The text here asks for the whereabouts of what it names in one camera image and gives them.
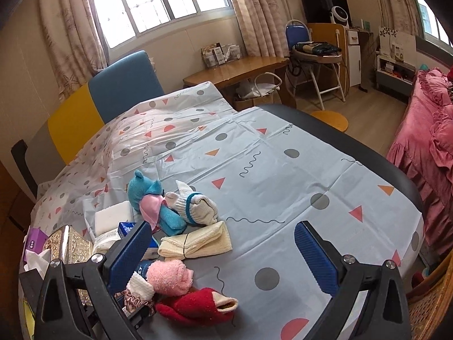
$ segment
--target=cardboard box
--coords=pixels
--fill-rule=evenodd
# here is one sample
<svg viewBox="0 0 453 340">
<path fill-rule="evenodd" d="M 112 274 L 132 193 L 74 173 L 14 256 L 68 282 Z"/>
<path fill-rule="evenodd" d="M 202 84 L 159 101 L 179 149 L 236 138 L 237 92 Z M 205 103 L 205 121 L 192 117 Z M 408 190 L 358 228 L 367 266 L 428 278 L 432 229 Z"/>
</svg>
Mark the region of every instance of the cardboard box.
<svg viewBox="0 0 453 340">
<path fill-rule="evenodd" d="M 265 95 L 262 97 L 255 97 L 252 99 L 240 99 L 235 97 L 233 100 L 233 107 L 236 111 L 242 111 L 250 107 L 269 104 L 269 103 L 279 103 L 278 93 L 274 90 L 270 95 Z"/>
</svg>

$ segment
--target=cream knitted cloth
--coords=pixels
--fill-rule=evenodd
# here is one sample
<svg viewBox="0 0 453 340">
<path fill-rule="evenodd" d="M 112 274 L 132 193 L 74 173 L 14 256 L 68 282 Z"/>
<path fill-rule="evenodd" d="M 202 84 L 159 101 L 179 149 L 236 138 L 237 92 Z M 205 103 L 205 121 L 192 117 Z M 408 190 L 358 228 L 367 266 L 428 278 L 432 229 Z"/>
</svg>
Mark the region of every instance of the cream knitted cloth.
<svg viewBox="0 0 453 340">
<path fill-rule="evenodd" d="M 158 253 L 169 261 L 213 256 L 229 252 L 232 249 L 225 221 L 219 221 L 189 234 L 163 237 Z"/>
</svg>

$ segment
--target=pink cloth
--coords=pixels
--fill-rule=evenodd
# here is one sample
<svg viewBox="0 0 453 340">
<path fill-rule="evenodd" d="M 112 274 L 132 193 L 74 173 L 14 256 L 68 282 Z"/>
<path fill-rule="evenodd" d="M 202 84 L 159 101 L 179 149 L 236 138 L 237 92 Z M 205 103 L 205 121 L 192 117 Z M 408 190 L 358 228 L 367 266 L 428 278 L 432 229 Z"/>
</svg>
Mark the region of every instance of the pink cloth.
<svg viewBox="0 0 453 340">
<path fill-rule="evenodd" d="M 442 93 L 439 71 L 419 71 L 406 116 L 399 126 L 387 159 L 401 169 L 417 186 L 424 205 L 424 228 L 427 245 L 442 256 L 453 248 L 452 183 L 439 168 L 430 151 L 431 128 L 439 111 L 449 111 Z"/>
<path fill-rule="evenodd" d="M 146 280 L 153 286 L 156 293 L 167 296 L 187 294 L 192 287 L 193 271 L 186 268 L 178 259 L 171 261 L 155 261 L 146 272 Z"/>
<path fill-rule="evenodd" d="M 167 202 L 161 195 L 147 194 L 139 203 L 140 212 L 143 219 L 151 225 L 151 230 L 155 230 L 159 221 L 159 212 L 161 205 L 166 206 Z"/>
</svg>

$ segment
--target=wooden desk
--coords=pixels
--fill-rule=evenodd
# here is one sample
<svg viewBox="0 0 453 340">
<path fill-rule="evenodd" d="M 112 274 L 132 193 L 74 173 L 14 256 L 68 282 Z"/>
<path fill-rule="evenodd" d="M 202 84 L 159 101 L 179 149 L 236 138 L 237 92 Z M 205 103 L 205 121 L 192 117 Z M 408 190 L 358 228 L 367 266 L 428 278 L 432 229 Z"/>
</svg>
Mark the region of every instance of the wooden desk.
<svg viewBox="0 0 453 340">
<path fill-rule="evenodd" d="M 270 57 L 246 57 L 210 69 L 205 69 L 184 78 L 184 84 L 188 87 L 196 86 L 205 81 L 212 82 L 217 89 L 239 83 L 241 80 L 252 78 L 266 71 L 275 71 L 275 74 L 283 80 L 279 95 L 282 103 L 296 108 L 296 100 L 288 92 L 285 86 L 287 58 Z"/>
</svg>

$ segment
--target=curtain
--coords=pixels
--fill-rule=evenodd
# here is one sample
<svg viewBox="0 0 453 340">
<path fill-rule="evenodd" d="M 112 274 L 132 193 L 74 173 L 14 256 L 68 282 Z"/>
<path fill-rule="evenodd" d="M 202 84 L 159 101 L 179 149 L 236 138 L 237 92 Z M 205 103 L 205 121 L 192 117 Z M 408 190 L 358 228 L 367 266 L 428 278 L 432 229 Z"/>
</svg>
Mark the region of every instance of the curtain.
<svg viewBox="0 0 453 340">
<path fill-rule="evenodd" d="M 99 71 L 106 56 L 89 0 L 39 0 L 41 23 L 64 101 Z"/>
<path fill-rule="evenodd" d="M 232 0 L 249 56 L 288 55 L 285 27 L 276 0 Z"/>
<path fill-rule="evenodd" d="M 414 36 L 424 36 L 420 10 L 417 0 L 390 0 L 390 11 L 394 27 Z"/>
</svg>

